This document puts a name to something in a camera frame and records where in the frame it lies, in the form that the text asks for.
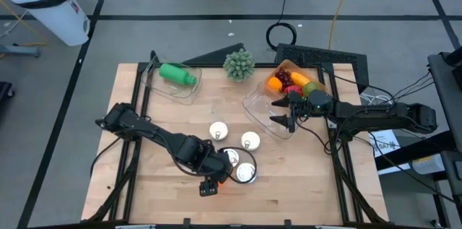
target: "red grapes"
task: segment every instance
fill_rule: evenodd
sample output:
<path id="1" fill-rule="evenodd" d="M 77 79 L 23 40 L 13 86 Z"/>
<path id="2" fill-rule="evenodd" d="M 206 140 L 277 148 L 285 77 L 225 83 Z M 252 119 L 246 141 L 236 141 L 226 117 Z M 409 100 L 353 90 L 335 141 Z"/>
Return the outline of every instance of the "red grapes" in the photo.
<path id="1" fill-rule="evenodd" d="M 284 71 L 282 68 L 274 74 L 274 76 L 281 80 L 282 82 L 282 90 L 284 91 L 287 87 L 294 85 L 294 82 L 290 78 L 290 72 Z"/>

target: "green bottle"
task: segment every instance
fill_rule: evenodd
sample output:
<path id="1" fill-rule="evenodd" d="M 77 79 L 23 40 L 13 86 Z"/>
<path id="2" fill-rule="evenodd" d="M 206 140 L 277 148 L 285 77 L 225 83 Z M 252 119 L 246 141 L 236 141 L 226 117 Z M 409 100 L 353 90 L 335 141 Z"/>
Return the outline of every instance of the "green bottle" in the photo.
<path id="1" fill-rule="evenodd" d="M 197 83 L 195 76 L 190 75 L 188 71 L 172 66 L 171 64 L 162 64 L 159 69 L 159 75 L 180 85 L 192 86 Z"/>

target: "wooden table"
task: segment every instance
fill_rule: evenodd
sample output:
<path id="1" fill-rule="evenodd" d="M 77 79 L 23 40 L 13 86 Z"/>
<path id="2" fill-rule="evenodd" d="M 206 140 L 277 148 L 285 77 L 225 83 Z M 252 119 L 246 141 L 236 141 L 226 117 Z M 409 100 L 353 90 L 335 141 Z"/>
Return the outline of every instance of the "wooden table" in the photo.
<path id="1" fill-rule="evenodd" d="M 130 102 L 136 68 L 136 64 L 118 66 L 108 109 L 118 102 Z M 351 64 L 334 64 L 334 69 L 336 75 L 354 80 Z M 230 133 L 224 142 L 214 143 L 217 149 L 238 146 L 246 131 L 259 133 L 261 145 L 254 154 L 258 178 L 246 185 L 228 180 L 219 187 L 218 195 L 200 197 L 199 182 L 203 178 L 181 173 L 164 148 L 144 139 L 130 223 L 181 224 L 183 218 L 189 217 L 193 224 L 281 225 L 284 219 L 291 219 L 294 225 L 342 224 L 331 156 L 324 154 L 320 142 L 302 129 L 286 141 L 275 142 L 243 113 L 243 98 L 271 71 L 257 69 L 250 79 L 235 84 L 226 78 L 223 69 L 203 69 L 203 86 L 193 105 L 181 105 L 152 92 L 147 115 L 168 131 L 207 139 L 209 125 L 224 121 Z M 315 69 L 308 71 L 318 76 Z M 340 79 L 336 83 L 342 101 L 360 103 L 355 84 Z M 305 126 L 327 141 L 324 119 L 311 118 Z M 368 139 L 366 133 L 359 136 Z M 114 135 L 103 131 L 99 151 L 114 139 Z M 106 152 L 95 165 L 82 219 L 93 215 L 109 195 L 109 188 L 113 188 L 121 145 Z M 358 189 L 387 220 L 372 148 L 355 140 L 350 142 L 350 151 Z M 345 189 L 350 220 L 354 220 L 351 196 Z M 118 217 L 122 216 L 125 197 L 123 192 Z"/>

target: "yellow pepper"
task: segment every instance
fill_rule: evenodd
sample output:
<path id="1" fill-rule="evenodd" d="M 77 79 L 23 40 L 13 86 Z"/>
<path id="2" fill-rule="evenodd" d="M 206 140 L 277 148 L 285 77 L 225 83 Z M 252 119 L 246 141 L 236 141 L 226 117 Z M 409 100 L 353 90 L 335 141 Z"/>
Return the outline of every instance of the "yellow pepper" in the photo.
<path id="1" fill-rule="evenodd" d="M 282 89 L 282 82 L 276 77 L 272 77 L 268 80 L 268 86 L 273 90 L 280 91 Z"/>
<path id="2" fill-rule="evenodd" d="M 304 87 L 307 83 L 310 82 L 310 80 L 308 78 L 306 78 L 306 77 L 304 77 L 301 74 L 298 74 L 296 72 L 292 72 L 290 74 L 290 79 L 292 79 L 294 84 L 296 84 L 298 86 L 301 86 L 301 87 Z"/>

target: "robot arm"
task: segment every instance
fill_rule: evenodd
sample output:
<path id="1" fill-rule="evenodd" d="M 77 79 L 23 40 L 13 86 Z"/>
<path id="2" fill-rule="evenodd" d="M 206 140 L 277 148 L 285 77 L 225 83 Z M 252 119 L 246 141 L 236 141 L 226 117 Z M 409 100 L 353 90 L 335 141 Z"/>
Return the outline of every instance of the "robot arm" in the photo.
<path id="1" fill-rule="evenodd" d="M 138 116 L 128 103 L 116 103 L 96 124 L 122 139 L 145 137 L 166 148 L 175 162 L 191 169 L 195 176 L 206 177 L 199 187 L 201 196 L 216 194 L 217 182 L 224 183 L 232 172 L 227 153 L 217 152 L 211 140 L 168 132 Z"/>
<path id="2" fill-rule="evenodd" d="M 290 116 L 272 116 L 270 119 L 295 131 L 296 118 L 327 117 L 341 126 L 340 138 L 351 140 L 360 131 L 407 129 L 421 134 L 436 130 L 435 110 L 414 103 L 393 105 L 352 105 L 334 100 L 322 90 L 314 90 L 309 98 L 295 92 L 272 103 L 290 107 Z"/>

